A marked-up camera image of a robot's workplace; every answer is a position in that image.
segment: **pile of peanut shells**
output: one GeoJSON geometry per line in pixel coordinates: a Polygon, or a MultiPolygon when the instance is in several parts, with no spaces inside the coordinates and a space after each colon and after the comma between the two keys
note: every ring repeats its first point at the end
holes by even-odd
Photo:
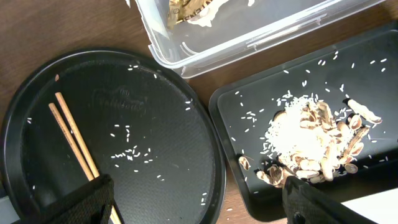
{"type": "MultiPolygon", "coordinates": [[[[257,178],[281,188],[286,178],[291,175],[316,184],[338,177],[337,170],[340,166],[344,166],[347,173],[357,173],[358,167],[350,162],[363,150],[364,144],[361,140],[369,132],[369,127],[362,125],[361,117],[373,124],[380,124],[382,119],[354,100],[349,100],[348,106],[355,114],[348,117],[346,124],[344,121],[336,122],[327,103],[310,102],[302,110],[300,127],[316,133],[318,141],[326,149],[324,156],[320,160],[313,160],[300,149],[290,150],[289,153],[282,153],[278,157],[284,166],[272,165],[266,170],[269,174],[264,170],[258,170],[257,178]]],[[[286,112],[282,111],[275,115],[274,122],[283,122],[286,116],[286,112]]],[[[251,167],[247,158],[239,158],[239,163],[245,170],[251,167]]]]}

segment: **clear plastic container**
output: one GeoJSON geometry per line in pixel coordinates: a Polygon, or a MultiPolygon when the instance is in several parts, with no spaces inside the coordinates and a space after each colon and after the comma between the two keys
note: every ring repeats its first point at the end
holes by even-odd
{"type": "Polygon", "coordinates": [[[136,0],[155,60],[191,78],[350,16],[384,0],[229,0],[211,27],[167,28],[169,0],[136,0]]]}

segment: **gold wrapper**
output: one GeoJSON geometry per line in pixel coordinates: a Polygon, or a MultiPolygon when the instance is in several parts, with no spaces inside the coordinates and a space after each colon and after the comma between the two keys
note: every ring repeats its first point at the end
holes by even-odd
{"type": "Polygon", "coordinates": [[[213,0],[169,0],[167,27],[173,29],[175,24],[187,21],[204,10],[213,0]]]}

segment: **black rectangular tray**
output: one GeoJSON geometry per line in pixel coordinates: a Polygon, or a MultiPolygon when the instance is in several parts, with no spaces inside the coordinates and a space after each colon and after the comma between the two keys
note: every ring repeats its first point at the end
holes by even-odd
{"type": "Polygon", "coordinates": [[[315,184],[314,187],[338,202],[398,187],[397,27],[397,22],[390,23],[215,91],[210,99],[210,114],[245,206],[256,220],[270,222],[285,217],[282,190],[259,180],[255,170],[266,170],[272,165],[271,161],[276,160],[276,152],[272,159],[268,156],[271,152],[260,154],[265,142],[260,137],[264,137],[269,120],[275,113],[284,110],[284,102],[277,106],[276,99],[282,98],[288,90],[297,97],[312,93],[315,97],[318,94],[332,111],[343,107],[348,109],[343,103],[345,94],[348,94],[383,118],[383,122],[369,132],[377,142],[363,139],[364,150],[356,157],[358,161],[353,162],[359,167],[358,173],[337,177],[333,182],[315,184]],[[320,60],[326,60],[326,64],[318,64],[320,60]],[[250,116],[246,114],[248,111],[256,114],[255,123],[251,119],[241,119],[250,116]],[[238,163],[242,149],[245,156],[254,159],[249,160],[250,170],[244,170],[238,163]],[[386,156],[388,161],[380,162],[386,156]]]}

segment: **brown wooden surface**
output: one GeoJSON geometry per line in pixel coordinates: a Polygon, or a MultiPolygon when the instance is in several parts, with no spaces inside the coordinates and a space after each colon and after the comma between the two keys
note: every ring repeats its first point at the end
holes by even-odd
{"type": "MultiPolygon", "coordinates": [[[[22,81],[60,54],[83,47],[117,47],[150,57],[147,47],[150,42],[141,15],[131,1],[129,9],[124,0],[0,0],[0,119],[22,81]]],[[[207,105],[211,94],[225,84],[397,18],[398,0],[387,0],[188,82],[207,105]]],[[[229,169],[218,223],[257,223],[247,213],[229,169]]],[[[274,223],[286,223],[286,220],[274,223]]]]}

